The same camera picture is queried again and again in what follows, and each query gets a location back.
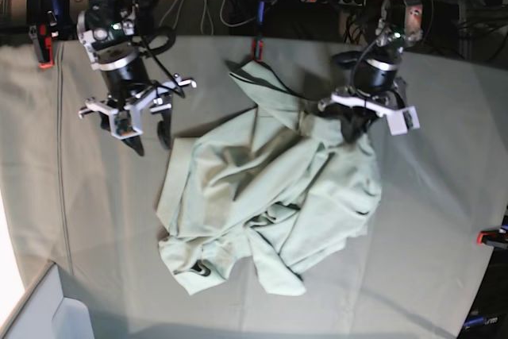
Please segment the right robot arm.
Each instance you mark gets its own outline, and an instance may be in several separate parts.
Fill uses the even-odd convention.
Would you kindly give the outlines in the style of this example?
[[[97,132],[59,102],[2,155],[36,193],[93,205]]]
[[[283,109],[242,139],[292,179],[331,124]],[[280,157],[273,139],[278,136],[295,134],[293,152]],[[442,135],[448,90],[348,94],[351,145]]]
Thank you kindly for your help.
[[[171,73],[159,56],[175,44],[175,30],[156,26],[152,15],[160,0],[88,0],[78,17],[76,32],[92,70],[107,89],[103,100],[89,98],[79,117],[98,114],[112,137],[144,155],[142,114],[160,115],[156,132],[160,144],[171,148],[172,99],[183,98],[192,78]]]

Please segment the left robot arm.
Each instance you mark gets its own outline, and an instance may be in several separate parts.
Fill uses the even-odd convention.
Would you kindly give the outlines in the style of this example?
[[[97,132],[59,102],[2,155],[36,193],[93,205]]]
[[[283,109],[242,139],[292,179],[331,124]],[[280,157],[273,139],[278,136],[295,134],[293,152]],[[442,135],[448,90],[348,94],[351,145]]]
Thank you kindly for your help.
[[[352,143],[379,120],[393,136],[419,129],[415,106],[406,100],[407,84],[399,76],[404,51],[423,37],[421,0],[380,0],[378,22],[367,46],[339,52],[331,62],[347,71],[347,82],[318,103],[319,110],[338,106],[341,134]]]

